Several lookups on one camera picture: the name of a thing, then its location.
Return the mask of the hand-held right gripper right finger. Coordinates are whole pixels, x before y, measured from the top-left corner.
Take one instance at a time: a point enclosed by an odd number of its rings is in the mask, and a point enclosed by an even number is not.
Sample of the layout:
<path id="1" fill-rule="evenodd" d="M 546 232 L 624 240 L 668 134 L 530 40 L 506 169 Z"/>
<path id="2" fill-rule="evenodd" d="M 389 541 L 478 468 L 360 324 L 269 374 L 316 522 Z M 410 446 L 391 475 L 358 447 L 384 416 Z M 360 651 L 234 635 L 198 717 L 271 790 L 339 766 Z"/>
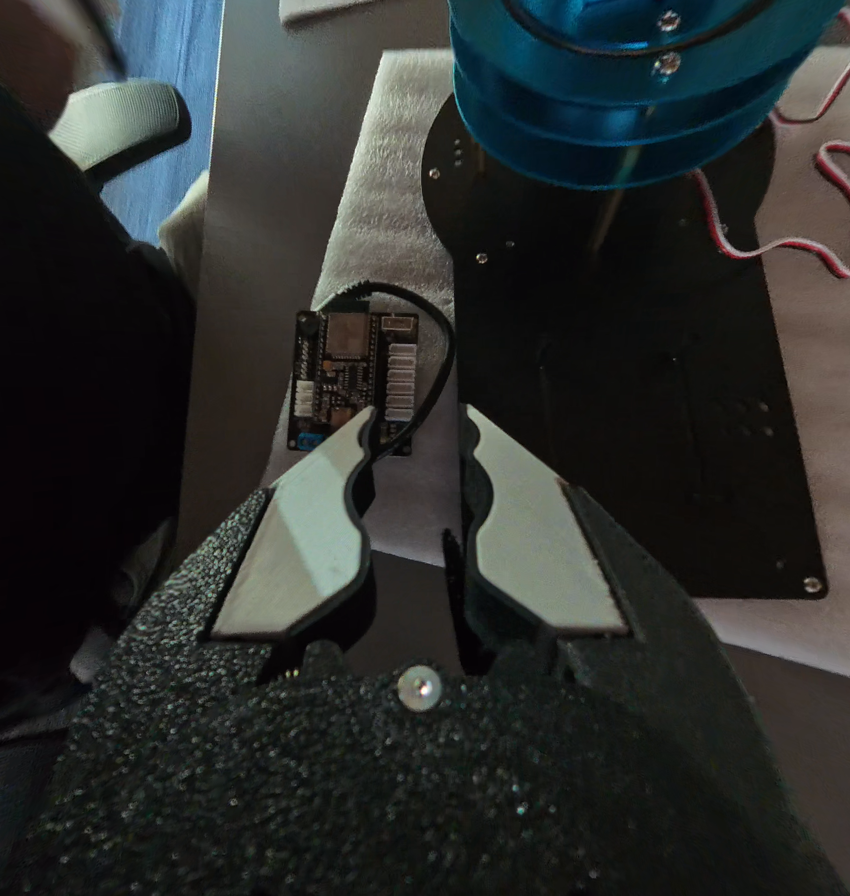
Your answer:
<path id="1" fill-rule="evenodd" d="M 473 406 L 459 406 L 464 573 L 473 597 L 555 637 L 628 634 L 567 482 Z"/>

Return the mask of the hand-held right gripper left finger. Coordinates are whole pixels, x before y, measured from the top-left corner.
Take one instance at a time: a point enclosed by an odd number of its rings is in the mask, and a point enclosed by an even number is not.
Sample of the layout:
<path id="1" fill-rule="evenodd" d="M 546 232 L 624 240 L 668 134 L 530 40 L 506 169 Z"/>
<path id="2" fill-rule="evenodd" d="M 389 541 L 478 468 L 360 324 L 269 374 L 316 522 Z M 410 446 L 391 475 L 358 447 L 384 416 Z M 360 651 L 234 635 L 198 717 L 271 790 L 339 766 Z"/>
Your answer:
<path id="1" fill-rule="evenodd" d="M 358 411 L 273 482 L 212 639 L 299 639 L 363 587 L 374 421 L 374 407 Z"/>

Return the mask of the person's left forearm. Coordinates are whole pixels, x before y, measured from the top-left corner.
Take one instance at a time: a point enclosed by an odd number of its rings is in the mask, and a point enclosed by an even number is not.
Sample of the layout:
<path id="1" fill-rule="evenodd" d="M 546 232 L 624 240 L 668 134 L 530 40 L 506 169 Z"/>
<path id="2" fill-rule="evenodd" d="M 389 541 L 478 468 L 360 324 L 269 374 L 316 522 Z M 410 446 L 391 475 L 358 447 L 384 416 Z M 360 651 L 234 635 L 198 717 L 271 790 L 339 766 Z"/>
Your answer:
<path id="1" fill-rule="evenodd" d="M 0 2 L 0 87 L 43 131 L 97 73 L 126 75 L 118 2 Z"/>

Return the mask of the person's black clothing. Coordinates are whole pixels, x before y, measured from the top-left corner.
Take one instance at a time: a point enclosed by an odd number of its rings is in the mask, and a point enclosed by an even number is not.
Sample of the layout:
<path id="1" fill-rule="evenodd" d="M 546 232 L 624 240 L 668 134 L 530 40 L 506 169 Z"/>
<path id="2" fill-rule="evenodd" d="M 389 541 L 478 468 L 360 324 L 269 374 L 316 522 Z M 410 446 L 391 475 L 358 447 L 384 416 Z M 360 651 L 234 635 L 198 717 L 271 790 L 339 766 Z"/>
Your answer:
<path id="1" fill-rule="evenodd" d="M 48 710 L 175 514 L 193 303 L 0 87 L 0 731 Z"/>

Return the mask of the white foam sheet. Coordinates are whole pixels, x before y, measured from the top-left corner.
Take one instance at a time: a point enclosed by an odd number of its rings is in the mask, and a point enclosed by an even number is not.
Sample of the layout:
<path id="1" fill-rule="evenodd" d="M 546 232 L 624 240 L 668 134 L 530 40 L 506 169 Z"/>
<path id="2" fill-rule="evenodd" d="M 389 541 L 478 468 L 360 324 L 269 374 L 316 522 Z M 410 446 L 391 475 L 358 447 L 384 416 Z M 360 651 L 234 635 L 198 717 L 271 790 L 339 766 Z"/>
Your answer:
<path id="1" fill-rule="evenodd" d="M 313 307 L 356 277 L 386 277 L 449 300 L 449 256 L 438 247 L 414 174 L 426 113 L 449 94 L 447 51 L 384 51 L 374 75 Z M 776 253 L 764 261 L 785 376 L 821 538 L 825 599 L 699 595 L 696 604 L 724 642 L 850 677 L 850 280 L 813 273 L 811 261 Z M 422 573 L 443 566 L 440 531 L 459 524 L 454 397 L 442 397 L 410 461 L 375 475 L 367 514 L 372 548 Z"/>

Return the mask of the grey mesh chair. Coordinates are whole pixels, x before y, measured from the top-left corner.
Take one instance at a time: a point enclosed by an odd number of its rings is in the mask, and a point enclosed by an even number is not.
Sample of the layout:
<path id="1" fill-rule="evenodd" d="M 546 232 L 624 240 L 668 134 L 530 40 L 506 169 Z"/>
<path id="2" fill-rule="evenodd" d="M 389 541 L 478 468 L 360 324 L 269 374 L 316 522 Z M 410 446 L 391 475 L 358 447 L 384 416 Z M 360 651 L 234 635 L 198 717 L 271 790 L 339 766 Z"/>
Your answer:
<path id="1" fill-rule="evenodd" d="M 128 79 L 72 93 L 48 139 L 98 195 L 109 181 L 184 145 L 191 131 L 173 86 Z"/>

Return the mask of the printed instruction manual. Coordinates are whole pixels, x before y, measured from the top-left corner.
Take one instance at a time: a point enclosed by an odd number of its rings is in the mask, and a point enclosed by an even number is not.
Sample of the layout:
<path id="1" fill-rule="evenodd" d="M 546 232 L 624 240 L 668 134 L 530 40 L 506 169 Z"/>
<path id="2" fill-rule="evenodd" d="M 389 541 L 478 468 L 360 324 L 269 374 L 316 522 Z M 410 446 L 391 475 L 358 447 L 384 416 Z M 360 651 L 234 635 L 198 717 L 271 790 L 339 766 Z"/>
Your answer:
<path id="1" fill-rule="evenodd" d="M 278 2 L 276 14 L 283 28 L 292 28 L 318 18 L 339 16 L 346 11 L 382 4 L 384 2 Z"/>

